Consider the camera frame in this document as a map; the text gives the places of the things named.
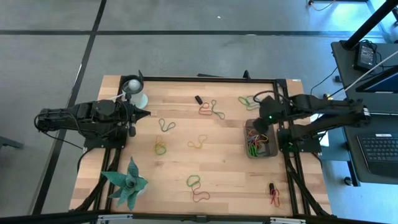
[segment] white cable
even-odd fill
[[[111,98],[108,98],[107,100],[113,100],[113,99],[116,99],[116,98],[119,97],[119,96],[124,96],[124,93],[122,93],[122,94],[120,94],[120,95],[117,95],[117,96],[113,96],[113,97],[111,97]]]
[[[322,8],[322,9],[317,9],[313,3],[311,3],[310,5],[316,10],[316,11],[322,11],[324,9],[326,9],[327,7],[331,6],[336,0],[333,0],[329,5],[327,5],[326,7]]]
[[[351,87],[353,87],[355,85],[355,83],[359,82],[363,77],[365,77],[367,74],[371,73],[374,69],[376,69],[378,66],[380,66],[381,64],[383,64],[386,60],[389,60],[392,56],[398,54],[398,50],[396,52],[394,52],[392,55],[388,56],[386,59],[382,60],[380,63],[378,63],[375,67],[373,67],[372,69],[370,69],[369,71],[367,71],[365,74],[363,74],[361,77],[359,77],[357,80],[355,80],[355,82],[353,82],[350,86],[348,86],[346,89],[344,89],[345,92],[347,92],[347,90],[349,90]]]

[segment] laptop keyboard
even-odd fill
[[[398,162],[398,137],[358,136],[361,149],[369,162]]]

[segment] succulent plant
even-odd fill
[[[101,172],[108,180],[120,187],[109,196],[109,198],[119,198],[116,207],[127,201],[127,206],[132,210],[136,204],[137,194],[148,184],[146,179],[139,176],[138,167],[131,158],[127,175],[119,172]]]

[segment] black power adapter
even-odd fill
[[[360,42],[355,49],[354,69],[367,72],[376,65],[376,54],[366,42]]]

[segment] gray floor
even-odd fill
[[[372,0],[378,7],[383,0]],[[317,2],[318,7],[328,4]],[[99,0],[40,2],[0,0],[0,29],[92,28]],[[365,3],[336,2],[316,12],[306,1],[108,1],[100,30],[356,30],[370,15]],[[394,40],[394,20],[383,24]],[[298,78],[305,92],[336,67],[330,43],[347,37],[159,35],[97,36],[77,103],[96,99],[101,77],[109,74],[195,76],[197,73],[241,77]],[[32,121],[41,108],[67,103],[88,36],[0,35],[0,136],[25,143],[16,151],[0,151],[0,217],[31,210],[52,140],[35,131]],[[383,42],[381,37],[371,39]],[[340,88],[332,80],[316,95]],[[83,138],[67,132],[67,140]],[[44,213],[65,212],[76,179],[81,151],[64,145]],[[398,186],[342,184],[343,162],[325,162],[324,177],[332,211],[342,218],[396,223]],[[135,221],[160,223],[158,221]]]

